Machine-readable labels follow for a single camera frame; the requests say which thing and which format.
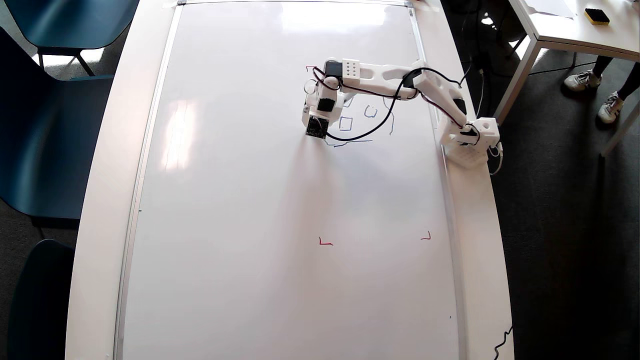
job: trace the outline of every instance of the robotic arm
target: robotic arm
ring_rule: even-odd
[[[336,140],[350,141],[372,133],[369,131],[350,139],[340,139],[328,134],[328,128],[340,119],[343,104],[355,94],[395,97],[402,101],[421,95],[449,117],[441,120],[436,129],[436,139],[445,147],[448,158],[465,167],[474,167],[486,163],[487,148],[502,152],[495,119],[467,121],[465,102],[459,88],[439,72],[426,67],[424,61],[416,61],[412,67],[401,67],[330,58],[324,64],[324,72],[314,68],[314,75],[316,83],[313,89],[309,91],[305,87],[307,98],[302,116],[302,123],[307,127],[309,136],[329,136]]]

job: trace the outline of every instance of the white table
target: white table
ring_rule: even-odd
[[[640,61],[638,3],[629,0],[557,1],[565,1],[575,16],[569,19],[536,13],[527,6],[525,0],[509,0],[531,41],[495,110],[494,116],[499,124],[504,122],[513,102],[518,97],[540,49],[565,50]],[[611,20],[610,24],[608,26],[593,25],[584,15],[585,8],[602,9]],[[612,141],[619,140],[636,117],[637,112],[632,111],[631,116],[618,129],[620,134],[616,133]],[[605,156],[615,143],[607,144],[602,155]]]
[[[437,0],[415,3],[430,65],[462,76],[451,33]],[[100,130],[84,200],[67,322],[67,359],[114,358],[116,309],[125,258],[125,239],[137,201],[136,177],[174,8],[141,0],[115,76]],[[468,90],[465,100],[470,103]],[[448,197],[458,238],[462,300],[461,358],[486,359],[511,326],[509,290],[499,223],[488,169],[466,170],[447,164]],[[513,358],[513,339],[500,348]]]

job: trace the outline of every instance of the gray carpet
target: gray carpet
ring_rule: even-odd
[[[496,26],[507,1],[484,1],[479,23],[475,15],[458,14],[475,1],[443,0],[462,60],[478,49],[491,58],[494,74],[486,77],[482,115],[492,114],[518,65],[505,59],[506,41],[522,31],[511,14]],[[465,21],[465,32],[461,28]],[[0,2],[0,26],[30,55],[35,54]],[[97,75],[115,72],[124,35],[90,62]],[[580,54],[578,63],[593,61]],[[547,51],[534,70],[571,64],[572,54]],[[77,61],[45,57],[47,72],[58,79],[85,76]],[[570,95],[560,84],[571,71],[532,75],[500,129],[505,158],[493,178],[493,190],[507,265],[516,359],[638,359],[639,322],[639,134],[636,123],[611,155],[600,149],[615,131],[602,127],[595,115],[607,94],[624,82],[632,64],[614,60],[596,92]],[[481,77],[468,77],[474,103]],[[638,99],[628,99],[623,113]],[[75,245],[75,231],[43,229],[48,238]],[[25,215],[0,202],[0,359],[6,357],[6,324],[15,282],[29,250],[40,235]]]

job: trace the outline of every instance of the sneaker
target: sneaker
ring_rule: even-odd
[[[600,107],[600,111],[598,111],[598,117],[605,124],[611,124],[616,121],[616,118],[620,114],[620,110],[622,110],[622,106],[624,105],[624,100],[620,99],[618,96],[618,92],[614,92],[609,95],[604,104]]]
[[[564,85],[571,91],[583,91],[600,86],[602,76],[597,77],[592,70],[579,72],[564,79]]]

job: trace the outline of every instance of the person's leg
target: person's leg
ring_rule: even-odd
[[[616,121],[618,115],[620,115],[620,110],[622,110],[622,106],[625,103],[625,99],[638,88],[638,85],[640,85],[640,64],[635,63],[634,68],[631,69],[631,73],[625,81],[625,84],[622,85],[620,90],[609,95],[607,100],[600,107],[600,111],[598,111],[598,117],[600,117],[600,120],[605,124],[610,124]]]
[[[602,80],[602,72],[611,60],[613,58],[598,56],[593,69],[569,75],[564,79],[564,85],[574,92],[597,88]]]
[[[625,81],[625,84],[622,85],[620,90],[618,90],[618,97],[624,101],[627,96],[631,95],[631,93],[638,88],[638,86],[640,86],[640,63],[635,63],[634,68],[631,69],[631,73]]]
[[[611,60],[613,60],[613,58],[608,58],[606,56],[598,56],[598,58],[596,59],[596,63],[593,66],[593,70],[591,71],[595,76],[601,78],[602,72],[604,71],[604,69],[607,68],[607,66],[609,66]]]

